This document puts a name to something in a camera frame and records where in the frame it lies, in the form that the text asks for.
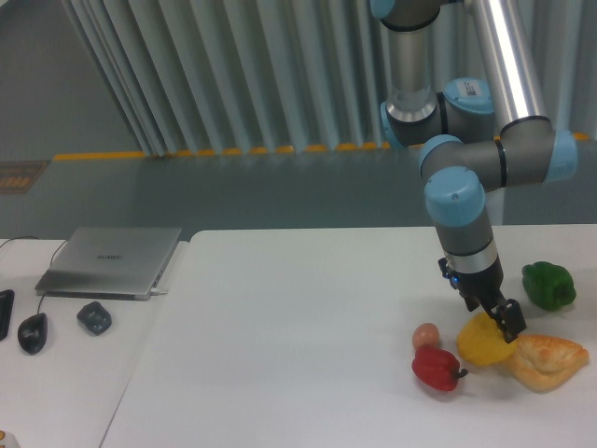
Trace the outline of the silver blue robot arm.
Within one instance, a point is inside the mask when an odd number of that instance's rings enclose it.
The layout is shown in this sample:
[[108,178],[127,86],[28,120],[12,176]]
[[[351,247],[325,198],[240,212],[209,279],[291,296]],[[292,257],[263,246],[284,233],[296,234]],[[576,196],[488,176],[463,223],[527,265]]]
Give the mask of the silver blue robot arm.
[[503,271],[486,195],[511,186],[555,182],[577,168],[576,140],[552,126],[518,5],[467,1],[484,79],[431,85],[428,32],[438,1],[373,1],[389,31],[391,89],[381,106],[394,148],[419,145],[425,206],[437,230],[442,275],[469,310],[482,308],[506,342],[525,330],[520,305],[501,292]]

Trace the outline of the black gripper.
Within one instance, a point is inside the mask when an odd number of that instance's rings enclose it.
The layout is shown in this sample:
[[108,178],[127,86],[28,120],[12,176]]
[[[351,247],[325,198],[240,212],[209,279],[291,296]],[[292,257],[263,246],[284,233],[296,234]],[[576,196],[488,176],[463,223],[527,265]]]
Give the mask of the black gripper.
[[446,258],[438,260],[442,277],[463,298],[468,312],[482,307],[487,316],[502,331],[505,342],[514,342],[526,330],[520,304],[505,298],[500,290],[504,279],[499,258],[488,268],[475,273],[455,271]]

